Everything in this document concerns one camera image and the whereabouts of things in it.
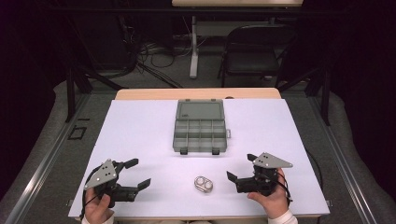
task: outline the dark background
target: dark background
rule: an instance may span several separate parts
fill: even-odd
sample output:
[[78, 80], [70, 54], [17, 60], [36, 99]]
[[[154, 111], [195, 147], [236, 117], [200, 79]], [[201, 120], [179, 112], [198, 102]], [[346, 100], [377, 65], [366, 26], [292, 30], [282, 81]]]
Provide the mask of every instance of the dark background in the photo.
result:
[[[67, 6], [81, 2], [84, 3], [70, 0], [52, 4]], [[134, 1], [138, 7], [139, 4], [141, 7], [153, 7], [154, 4], [157, 7], [171, 6], [169, 0], [159, 2]], [[374, 4], [367, 0], [304, 0], [303, 8], [342, 9], [349, 5], [355, 8], [356, 17], [352, 21], [297, 21], [300, 41], [290, 53], [289, 65], [285, 64], [286, 77], [293, 79], [318, 65], [326, 53], [332, 52], [332, 43], [338, 35], [349, 36], [331, 69], [332, 91], [345, 102], [353, 140], [362, 160], [378, 184], [396, 199], [396, 180], [392, 178], [396, 160], [396, 8], [385, 0]], [[74, 59], [95, 69], [123, 69], [130, 62], [130, 57], [128, 49], [125, 49], [127, 46], [120, 39], [123, 33], [115, 16], [84, 21], [87, 15], [82, 15], [70, 23], [63, 16], [43, 13], [34, 1], [16, 0], [2, 3], [0, 8], [2, 198], [49, 117], [55, 99], [53, 88], [65, 80], [69, 69], [65, 57], [73, 54]], [[184, 25], [180, 19], [169, 16], [135, 19], [142, 35], [165, 46], [172, 45], [170, 32], [178, 33], [183, 30], [180, 26]], [[101, 26], [95, 26], [98, 20]], [[158, 21], [162, 23], [160, 29], [153, 26]], [[95, 32], [105, 32], [105, 39]], [[59, 43], [58, 35], [65, 37], [67, 43]], [[100, 44], [101, 41], [106, 41], [108, 46], [91, 47], [97, 52], [87, 51], [84, 46], [87, 43]], [[123, 53], [118, 57], [96, 56], [112, 55], [113, 49]]]

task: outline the small metal object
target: small metal object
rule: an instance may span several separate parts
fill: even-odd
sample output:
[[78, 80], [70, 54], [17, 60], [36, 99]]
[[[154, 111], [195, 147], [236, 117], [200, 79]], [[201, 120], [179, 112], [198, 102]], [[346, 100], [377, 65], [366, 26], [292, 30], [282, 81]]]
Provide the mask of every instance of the small metal object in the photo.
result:
[[203, 193], [209, 193], [213, 189], [213, 182], [201, 175], [195, 178], [194, 185]]

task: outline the wrist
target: wrist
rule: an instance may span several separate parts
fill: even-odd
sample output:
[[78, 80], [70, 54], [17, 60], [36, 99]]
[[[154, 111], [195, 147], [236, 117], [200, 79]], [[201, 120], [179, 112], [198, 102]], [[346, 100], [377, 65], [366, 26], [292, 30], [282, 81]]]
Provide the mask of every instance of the wrist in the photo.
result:
[[289, 208], [285, 206], [271, 206], [270, 208], [264, 208], [264, 210], [268, 218], [275, 219], [287, 213]]

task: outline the desk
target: desk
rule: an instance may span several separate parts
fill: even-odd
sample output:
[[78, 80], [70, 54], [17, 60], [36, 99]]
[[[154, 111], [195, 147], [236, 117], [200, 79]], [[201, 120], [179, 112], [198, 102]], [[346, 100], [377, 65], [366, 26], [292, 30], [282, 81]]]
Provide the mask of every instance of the desk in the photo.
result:
[[[180, 155], [172, 148], [177, 99], [224, 99], [228, 139], [225, 153]], [[253, 167], [247, 154], [267, 151], [293, 167], [284, 169], [297, 217], [318, 217], [329, 209], [312, 166], [304, 152], [289, 108], [276, 89], [168, 89], [122, 90], [108, 110], [103, 128], [81, 180], [70, 217], [81, 211], [81, 195], [88, 174], [101, 162], [139, 159], [139, 164], [120, 173], [122, 186], [134, 187], [151, 178], [134, 203], [116, 203], [116, 219], [222, 219], [264, 217], [263, 209], [237, 193], [226, 171], [251, 177]], [[213, 181], [212, 192], [204, 194], [193, 185], [203, 175]]]
[[[174, 7], [300, 7], [304, 0], [173, 0], [172, 5]], [[192, 35], [192, 55], [191, 55], [191, 68], [190, 68], [190, 78], [197, 78], [198, 70], [198, 48], [197, 48], [197, 36], [198, 35], [227, 35], [232, 29], [248, 25], [262, 23], [258, 21], [250, 22], [216, 22], [214, 25], [210, 25], [210, 22], [204, 22], [202, 32], [200, 32], [198, 27], [198, 21], [195, 16], [192, 16], [191, 23], [191, 35]]]

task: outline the chair backrest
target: chair backrest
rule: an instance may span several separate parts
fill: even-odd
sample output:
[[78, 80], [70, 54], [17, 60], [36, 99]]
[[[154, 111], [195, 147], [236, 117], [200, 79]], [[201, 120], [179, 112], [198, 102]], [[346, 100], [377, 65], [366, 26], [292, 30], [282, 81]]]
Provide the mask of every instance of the chair backrest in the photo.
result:
[[288, 45], [296, 38], [294, 29], [287, 25], [248, 25], [238, 27], [228, 34], [226, 48], [231, 45]]

